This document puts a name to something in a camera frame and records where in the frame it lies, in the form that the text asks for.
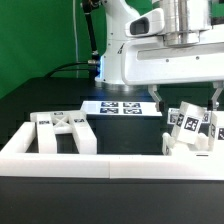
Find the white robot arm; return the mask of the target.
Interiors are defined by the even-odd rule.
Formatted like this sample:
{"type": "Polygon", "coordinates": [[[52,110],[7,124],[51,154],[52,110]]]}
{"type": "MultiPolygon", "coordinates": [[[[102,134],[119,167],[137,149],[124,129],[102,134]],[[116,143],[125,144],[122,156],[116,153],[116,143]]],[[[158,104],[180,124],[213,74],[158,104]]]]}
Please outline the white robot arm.
{"type": "Polygon", "coordinates": [[[211,82],[208,108],[224,90],[224,24],[211,23],[211,0],[152,0],[141,15],[125,0],[100,0],[106,11],[107,47],[100,59],[100,87],[146,86],[158,110],[162,84],[211,82]]]}

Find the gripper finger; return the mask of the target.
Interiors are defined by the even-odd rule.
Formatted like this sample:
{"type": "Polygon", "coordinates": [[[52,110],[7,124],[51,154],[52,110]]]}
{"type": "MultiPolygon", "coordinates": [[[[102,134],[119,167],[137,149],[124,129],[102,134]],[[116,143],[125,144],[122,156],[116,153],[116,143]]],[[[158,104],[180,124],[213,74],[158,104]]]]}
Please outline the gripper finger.
{"type": "Polygon", "coordinates": [[[219,107],[218,98],[221,95],[222,91],[224,90],[224,81],[216,81],[213,83],[213,88],[215,92],[213,93],[212,97],[208,100],[207,109],[209,111],[216,111],[219,107]]]}
{"type": "Polygon", "coordinates": [[[149,85],[148,92],[151,95],[152,99],[156,103],[156,110],[158,112],[163,112],[164,111],[164,101],[162,100],[161,96],[159,95],[158,86],[157,85],[149,85]]]}

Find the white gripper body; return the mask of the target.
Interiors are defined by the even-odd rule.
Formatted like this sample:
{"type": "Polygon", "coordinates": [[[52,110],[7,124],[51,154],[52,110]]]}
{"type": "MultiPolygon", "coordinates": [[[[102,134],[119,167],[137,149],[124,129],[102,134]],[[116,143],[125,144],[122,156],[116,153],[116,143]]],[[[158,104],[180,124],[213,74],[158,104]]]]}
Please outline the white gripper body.
{"type": "Polygon", "coordinates": [[[224,80],[224,31],[205,31],[189,47],[166,47],[161,36],[126,43],[122,79],[127,85],[224,80]]]}

